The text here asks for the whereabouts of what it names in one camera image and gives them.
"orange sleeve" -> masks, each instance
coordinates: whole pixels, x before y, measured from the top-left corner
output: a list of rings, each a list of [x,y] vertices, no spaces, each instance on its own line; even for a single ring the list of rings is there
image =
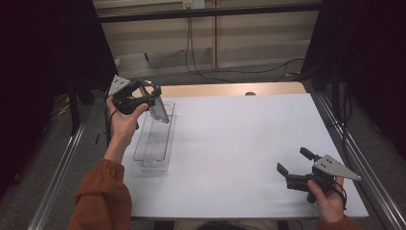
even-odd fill
[[[69,229],[125,229],[131,222],[131,196],[124,166],[100,160],[80,182]]]
[[[318,230],[362,230],[363,228],[356,224],[354,221],[349,219],[347,216],[344,216],[343,219],[333,223],[322,222],[321,220],[317,221]]]

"white table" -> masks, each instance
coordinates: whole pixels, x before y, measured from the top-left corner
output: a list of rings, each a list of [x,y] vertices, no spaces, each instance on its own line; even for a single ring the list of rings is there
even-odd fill
[[[288,190],[290,173],[311,172],[300,147],[341,158],[307,94],[163,98],[176,102],[169,170],[144,173],[133,161],[139,132],[124,155],[124,183],[137,219],[316,218],[307,193]],[[366,217],[350,180],[346,215]]]

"metal rod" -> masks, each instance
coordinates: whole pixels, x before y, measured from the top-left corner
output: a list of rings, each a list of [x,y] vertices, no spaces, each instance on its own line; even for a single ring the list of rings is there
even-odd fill
[[[212,9],[197,9],[197,10],[181,10],[181,11],[158,11],[144,13],[118,13],[118,14],[101,14],[99,17],[89,18],[56,18],[53,22],[99,22],[99,23],[114,23],[128,21],[147,21],[161,20],[174,18],[189,18],[189,17],[207,17],[207,16],[226,16],[226,15],[243,15],[257,13],[274,13],[274,12],[314,12],[322,8],[322,3],[308,4],[289,4],[275,5],[264,7],[251,8],[212,8]]]
[[[334,116],[334,112],[331,110],[331,102],[329,101],[327,96],[320,96],[319,100],[332,122],[334,124],[339,123],[339,121]],[[406,229],[405,218],[402,216],[399,208],[395,203],[395,200],[388,193],[388,191],[385,189],[383,184],[374,173],[372,167],[368,163],[367,159],[364,157],[361,149],[358,148],[354,139],[350,135],[350,132],[343,126],[335,126],[335,128],[341,138],[343,138],[343,133],[346,133],[345,147],[350,153],[352,159],[355,161],[355,164],[357,165],[359,171],[362,173],[363,178],[375,195],[377,201],[379,202],[387,218],[391,222],[393,228],[396,230]]]
[[[41,230],[44,228],[45,222],[47,221],[56,200],[57,191],[62,184],[63,178],[65,177],[66,171],[69,167],[69,163],[71,162],[72,156],[74,155],[79,144],[81,134],[83,133],[84,127],[87,124],[87,120],[90,117],[91,108],[92,105],[87,105],[85,107],[85,115],[83,121],[75,135],[71,136],[65,152],[62,155],[62,159],[60,160],[59,165],[56,168],[54,177],[51,180],[47,192],[42,198],[41,203],[36,209],[34,217],[27,228],[28,230]]]

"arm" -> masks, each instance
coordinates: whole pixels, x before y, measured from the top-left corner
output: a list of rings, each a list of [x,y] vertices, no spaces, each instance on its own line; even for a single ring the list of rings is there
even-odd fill
[[[117,109],[112,98],[107,100],[107,108],[110,115]],[[124,166],[121,163],[137,119],[146,109],[147,105],[142,104],[130,115],[118,111],[113,114],[110,144],[97,167],[80,182],[69,229],[129,229],[131,197],[123,183]]]
[[[337,177],[335,180],[338,184],[343,185],[344,178]],[[359,230],[362,229],[355,222],[350,220],[344,215],[343,200],[335,192],[330,191],[326,194],[323,193],[320,186],[309,180],[307,182],[310,191],[317,197],[317,207],[319,209],[320,219],[317,222],[317,229],[319,230]],[[335,188],[342,192],[338,185]]]

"clear plastic container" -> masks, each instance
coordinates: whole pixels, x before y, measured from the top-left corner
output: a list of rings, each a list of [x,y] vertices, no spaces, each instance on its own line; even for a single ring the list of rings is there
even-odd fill
[[[168,113],[169,122],[165,124],[157,121],[147,113],[134,152],[134,160],[139,162],[141,171],[146,173],[166,172],[169,167],[176,124],[175,103],[164,102],[164,106]]]

